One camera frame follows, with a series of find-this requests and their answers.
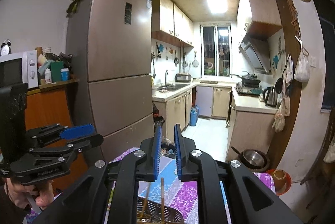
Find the refrigerator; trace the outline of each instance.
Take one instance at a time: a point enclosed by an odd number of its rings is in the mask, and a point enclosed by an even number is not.
[[[154,135],[150,48],[151,0],[82,0],[69,15],[66,53],[79,78],[69,93],[73,123],[104,137],[85,155],[89,165]]]

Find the person's hand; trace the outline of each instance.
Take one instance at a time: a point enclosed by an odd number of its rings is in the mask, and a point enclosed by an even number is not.
[[[5,192],[10,200],[13,201],[19,208],[26,208],[29,204],[25,193],[30,193],[33,196],[38,196],[35,199],[36,205],[41,207],[41,209],[45,209],[54,200],[52,182],[53,181],[51,180],[37,185],[23,186],[19,182],[15,182],[13,179],[7,178]]]

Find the sticker on refrigerator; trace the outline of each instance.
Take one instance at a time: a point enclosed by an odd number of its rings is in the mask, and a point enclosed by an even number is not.
[[[147,8],[151,9],[151,0],[147,0]]]
[[[130,3],[126,3],[125,23],[126,24],[131,24],[131,4]]]

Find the ceiling light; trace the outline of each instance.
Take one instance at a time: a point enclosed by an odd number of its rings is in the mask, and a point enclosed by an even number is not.
[[[220,36],[228,37],[228,35],[229,35],[228,29],[220,29],[219,34],[220,34]]]
[[[224,13],[228,10],[227,0],[207,0],[212,14]]]

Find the kitchen sink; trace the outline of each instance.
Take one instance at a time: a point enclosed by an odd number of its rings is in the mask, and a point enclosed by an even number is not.
[[[157,89],[157,91],[162,91],[162,90],[166,90],[166,91],[169,91],[169,92],[174,92],[174,91],[177,91],[181,88],[184,88],[186,87],[188,84],[168,84],[168,85],[163,85],[161,87],[159,87]]]

